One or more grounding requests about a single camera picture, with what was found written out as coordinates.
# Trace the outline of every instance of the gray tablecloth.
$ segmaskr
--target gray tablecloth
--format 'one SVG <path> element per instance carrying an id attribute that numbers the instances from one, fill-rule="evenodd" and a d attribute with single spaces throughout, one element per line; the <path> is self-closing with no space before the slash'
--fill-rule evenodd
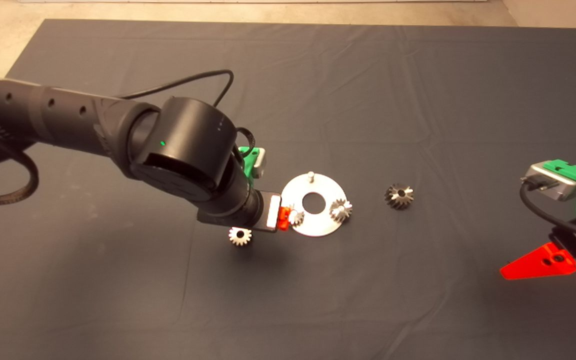
<path id="1" fill-rule="evenodd" d="M 35 145 L 39 190 L 0 207 L 0 359 L 576 359 L 576 274 L 499 274 L 551 227 L 519 177 L 576 164 L 576 29 L 49 20 L 9 77 L 112 95 L 221 68 L 259 189 L 326 174 L 351 220 L 238 249 L 109 159 Z M 24 180 L 0 165 L 0 192 Z"/>

